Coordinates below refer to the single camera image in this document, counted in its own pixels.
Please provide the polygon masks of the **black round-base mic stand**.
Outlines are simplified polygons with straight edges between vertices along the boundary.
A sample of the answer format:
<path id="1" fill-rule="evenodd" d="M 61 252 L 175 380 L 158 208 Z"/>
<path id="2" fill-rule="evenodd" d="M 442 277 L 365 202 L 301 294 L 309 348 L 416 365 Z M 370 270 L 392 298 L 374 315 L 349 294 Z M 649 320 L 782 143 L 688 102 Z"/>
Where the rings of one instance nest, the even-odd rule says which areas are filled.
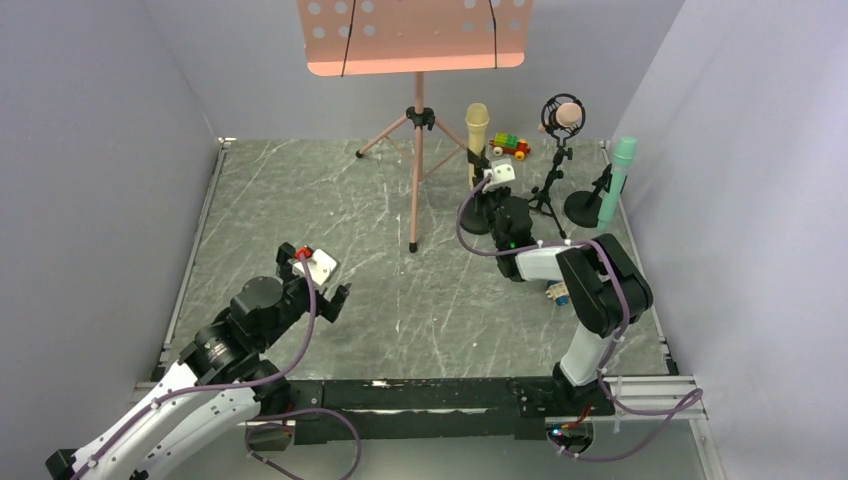
<path id="1" fill-rule="evenodd" d="M 481 179 L 483 170 L 489 166 L 486 152 L 486 147 L 483 147 L 479 153 L 473 153 L 470 148 L 466 150 L 469 164 L 468 182 L 470 190 L 475 188 Z M 472 196 L 463 213 L 459 216 L 459 220 L 461 229 L 469 234 L 486 235 L 489 233 L 483 208 L 479 205 L 478 198 L 475 195 Z"/>
<path id="2" fill-rule="evenodd" d="M 607 165 L 591 185 L 591 191 L 575 191 L 567 196 L 563 204 L 563 213 L 574 224 L 583 228 L 594 228 L 598 224 L 598 214 L 602 204 L 601 193 L 609 189 L 612 166 Z"/>

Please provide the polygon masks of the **yellow microphone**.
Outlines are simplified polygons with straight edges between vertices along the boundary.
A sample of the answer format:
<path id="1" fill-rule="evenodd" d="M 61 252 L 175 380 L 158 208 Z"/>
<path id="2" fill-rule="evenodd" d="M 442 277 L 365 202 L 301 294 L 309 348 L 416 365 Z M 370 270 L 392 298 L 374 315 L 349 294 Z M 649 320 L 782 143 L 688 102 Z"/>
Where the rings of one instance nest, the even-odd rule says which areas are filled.
<path id="1" fill-rule="evenodd" d="M 489 124 L 488 108 L 483 103 L 472 103 L 468 106 L 465 115 L 465 123 L 468 133 L 466 147 L 466 159 L 468 160 L 468 185 L 470 189 L 475 186 L 475 167 L 471 154 L 481 157 L 486 150 L 486 130 Z"/>

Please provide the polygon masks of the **black tripod microphone stand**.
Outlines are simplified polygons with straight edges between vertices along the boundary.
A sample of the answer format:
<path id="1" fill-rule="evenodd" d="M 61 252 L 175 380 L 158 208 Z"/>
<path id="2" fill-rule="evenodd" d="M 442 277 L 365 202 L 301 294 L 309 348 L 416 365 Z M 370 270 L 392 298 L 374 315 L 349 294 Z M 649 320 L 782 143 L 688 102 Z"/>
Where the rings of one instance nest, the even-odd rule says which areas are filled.
<path id="1" fill-rule="evenodd" d="M 569 93 L 560 93 L 560 94 L 554 95 L 553 97 L 548 99 L 542 107 L 542 109 L 543 109 L 546 105 L 564 104 L 564 103 L 571 103 L 571 102 L 577 103 L 577 104 L 581 105 L 582 108 L 583 108 L 584 120 L 583 120 L 582 128 L 579 129 L 579 130 L 575 130 L 575 131 L 557 129 L 557 130 L 553 130 L 553 131 L 548 130 L 547 132 L 543 132 L 543 133 L 546 133 L 547 135 L 549 135 L 555 141 L 556 149 L 555 149 L 553 159 L 552 159 L 552 166 L 551 166 L 550 170 L 547 172 L 547 175 L 545 177 L 543 185 L 541 187 L 534 187 L 531 190 L 532 196 L 529 200 L 530 210 L 534 211 L 536 213 L 539 213 L 543 216 L 551 218 L 556 225 L 556 229 L 558 231 L 559 237 L 563 240 L 565 240 L 567 238 L 567 234 L 566 234 L 565 230 L 563 229 L 561 222 L 558 219 L 555 208 L 553 207 L 551 189 L 552 189 L 554 182 L 556 180 L 562 179 L 563 176 L 564 176 L 564 171 L 561 169 L 563 163 L 566 160 L 572 160 L 573 159 L 572 148 L 567 145 L 567 142 L 570 139 L 572 139 L 573 137 L 575 137 L 583 129 L 583 127 L 585 125 L 586 110 L 585 110 L 583 103 L 576 96 L 569 94 Z"/>

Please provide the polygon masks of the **pink microphone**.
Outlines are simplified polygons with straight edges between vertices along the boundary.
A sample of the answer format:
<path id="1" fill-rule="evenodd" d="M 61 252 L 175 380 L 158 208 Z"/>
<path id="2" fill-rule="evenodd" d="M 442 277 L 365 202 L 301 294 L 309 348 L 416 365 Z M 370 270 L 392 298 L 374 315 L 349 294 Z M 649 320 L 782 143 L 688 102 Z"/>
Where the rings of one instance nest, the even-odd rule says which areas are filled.
<path id="1" fill-rule="evenodd" d="M 583 120 L 583 108 L 577 103 L 546 105 L 541 112 L 538 130 L 540 132 L 557 129 L 575 131 L 582 128 Z"/>

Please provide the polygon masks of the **teal microphone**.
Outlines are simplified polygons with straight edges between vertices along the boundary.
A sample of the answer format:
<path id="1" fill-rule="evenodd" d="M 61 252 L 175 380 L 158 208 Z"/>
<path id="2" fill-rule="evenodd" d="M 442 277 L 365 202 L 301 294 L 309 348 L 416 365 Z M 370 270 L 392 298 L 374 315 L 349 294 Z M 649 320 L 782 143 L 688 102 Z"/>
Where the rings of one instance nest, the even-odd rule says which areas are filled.
<path id="1" fill-rule="evenodd" d="M 605 231 L 613 220 L 637 148 L 638 140 L 636 138 L 624 136 L 618 140 L 613 149 L 609 163 L 609 190 L 602 200 L 597 216 L 596 229 L 598 231 Z"/>

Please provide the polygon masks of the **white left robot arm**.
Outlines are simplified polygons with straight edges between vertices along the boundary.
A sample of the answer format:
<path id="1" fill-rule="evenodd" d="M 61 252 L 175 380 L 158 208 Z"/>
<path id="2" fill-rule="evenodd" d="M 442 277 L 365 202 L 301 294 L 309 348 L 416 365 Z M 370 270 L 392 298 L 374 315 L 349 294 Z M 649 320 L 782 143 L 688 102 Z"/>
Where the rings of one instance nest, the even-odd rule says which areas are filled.
<path id="1" fill-rule="evenodd" d="M 226 431 L 292 406 L 288 374 L 305 356 L 317 318 L 335 322 L 349 295 L 343 284 L 325 296 L 338 268 L 323 249 L 281 244 L 275 274 L 247 281 L 104 433 L 51 454 L 50 477 L 162 479 Z"/>

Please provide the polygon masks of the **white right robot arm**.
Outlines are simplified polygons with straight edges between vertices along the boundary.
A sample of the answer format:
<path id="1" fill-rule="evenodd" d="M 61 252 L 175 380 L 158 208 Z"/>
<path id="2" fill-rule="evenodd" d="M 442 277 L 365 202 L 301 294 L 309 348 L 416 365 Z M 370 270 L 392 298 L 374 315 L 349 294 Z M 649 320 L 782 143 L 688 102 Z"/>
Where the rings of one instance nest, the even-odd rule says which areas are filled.
<path id="1" fill-rule="evenodd" d="M 567 291 L 578 327 L 555 375 L 572 387 L 596 382 L 610 345 L 653 306 L 640 269 L 612 234 L 569 245 L 539 242 L 526 200 L 506 189 L 477 199 L 501 274 L 515 282 L 558 281 Z"/>

